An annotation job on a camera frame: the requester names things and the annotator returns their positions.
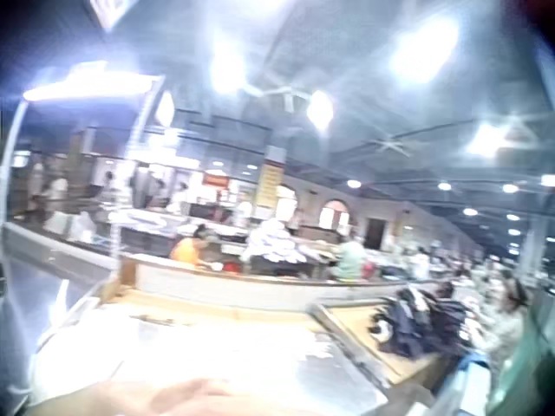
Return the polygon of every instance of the man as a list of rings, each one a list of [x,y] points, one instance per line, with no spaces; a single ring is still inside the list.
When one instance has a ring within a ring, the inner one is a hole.
[[[412,265],[413,277],[416,280],[426,280],[429,277],[430,257],[422,248],[418,248],[418,252],[410,258]]]
[[[330,280],[355,281],[362,278],[362,268],[366,263],[366,251],[362,238],[351,232],[347,241],[339,246],[339,263],[328,269]]]
[[[208,246],[206,241],[210,231],[206,225],[197,227],[192,237],[183,238],[172,250],[170,258],[176,262],[187,263],[192,266],[209,266],[209,263],[200,260],[200,252]]]

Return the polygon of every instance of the window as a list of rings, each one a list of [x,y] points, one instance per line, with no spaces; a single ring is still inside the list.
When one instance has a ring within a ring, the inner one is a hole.
[[[349,208],[339,200],[331,200],[320,212],[320,228],[328,230],[344,229],[349,225]]]
[[[289,186],[281,185],[277,188],[276,218],[289,221],[297,209],[297,193]]]

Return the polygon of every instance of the sign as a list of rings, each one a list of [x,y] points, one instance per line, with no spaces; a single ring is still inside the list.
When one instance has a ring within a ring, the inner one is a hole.
[[[229,186],[229,177],[205,173],[202,177],[202,185],[213,186],[219,189],[227,189]]]
[[[278,187],[284,178],[285,149],[281,147],[268,146],[266,159],[260,178],[258,179],[258,189],[254,217],[268,219],[276,210],[278,205]]]

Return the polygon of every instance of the white shirt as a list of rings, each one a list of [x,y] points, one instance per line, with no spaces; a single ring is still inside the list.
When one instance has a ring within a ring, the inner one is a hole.
[[[64,199],[68,193],[68,181],[65,178],[58,178],[50,183],[49,189],[43,196],[48,200],[46,211],[61,211]]]
[[[42,184],[44,183],[44,166],[41,162],[36,163],[31,170],[29,176],[29,184],[27,186],[27,195],[29,196],[28,207],[30,210],[35,210],[37,205],[35,201],[30,199],[35,195],[40,195],[42,192]]]
[[[410,258],[410,262],[413,266],[413,276],[415,279],[428,279],[428,273],[430,270],[430,259],[428,255],[424,253],[415,254]]]
[[[181,204],[187,202],[187,191],[178,191],[172,196],[172,201],[167,206],[169,212],[181,213]]]

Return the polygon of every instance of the person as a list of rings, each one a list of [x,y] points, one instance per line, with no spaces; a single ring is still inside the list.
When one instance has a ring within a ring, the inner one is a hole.
[[[40,197],[44,185],[44,163],[42,161],[43,155],[41,155],[41,158],[35,163],[29,175],[29,182],[27,185],[27,210],[31,212],[38,209],[36,200]]]
[[[252,204],[249,202],[248,195],[241,194],[240,202],[233,210],[233,225],[238,228],[246,228],[248,219],[251,217]]]
[[[55,211],[63,211],[65,199],[68,194],[68,180],[61,171],[54,173],[54,180],[47,186],[42,196],[46,199],[46,212],[51,215]]]
[[[330,280],[354,281],[362,278],[362,268],[366,263],[366,250],[362,238],[351,232],[349,238],[339,246],[339,263],[328,269]]]
[[[152,196],[148,201],[148,208],[162,208],[164,204],[164,198],[162,196],[164,188],[166,188],[166,183],[162,179],[156,179]]]
[[[102,381],[28,409],[29,416],[317,416],[234,389],[225,380],[193,379],[170,387]]]
[[[426,251],[419,247],[416,254],[410,258],[413,277],[416,280],[426,280],[430,271],[430,257]]]
[[[187,263],[192,266],[208,266],[200,260],[200,252],[208,246],[206,241],[210,231],[205,224],[197,227],[192,237],[183,238],[172,250],[170,258],[176,262]]]
[[[184,217],[189,215],[189,204],[187,203],[187,190],[189,186],[185,182],[180,183],[180,189],[172,195],[172,200],[167,206],[167,210],[172,214],[179,214]]]
[[[114,187],[114,174],[108,171],[104,174],[104,184],[98,194],[98,200],[106,204],[115,204],[116,198],[117,194]]]
[[[520,341],[528,306],[528,294],[520,280],[510,270],[502,270],[500,274],[500,295],[492,294],[480,305],[483,334],[473,338],[474,346],[489,354],[494,382],[499,378],[503,363]]]
[[[287,231],[295,237],[298,235],[298,229],[303,224],[303,210],[296,208],[291,216],[291,219],[287,222]]]

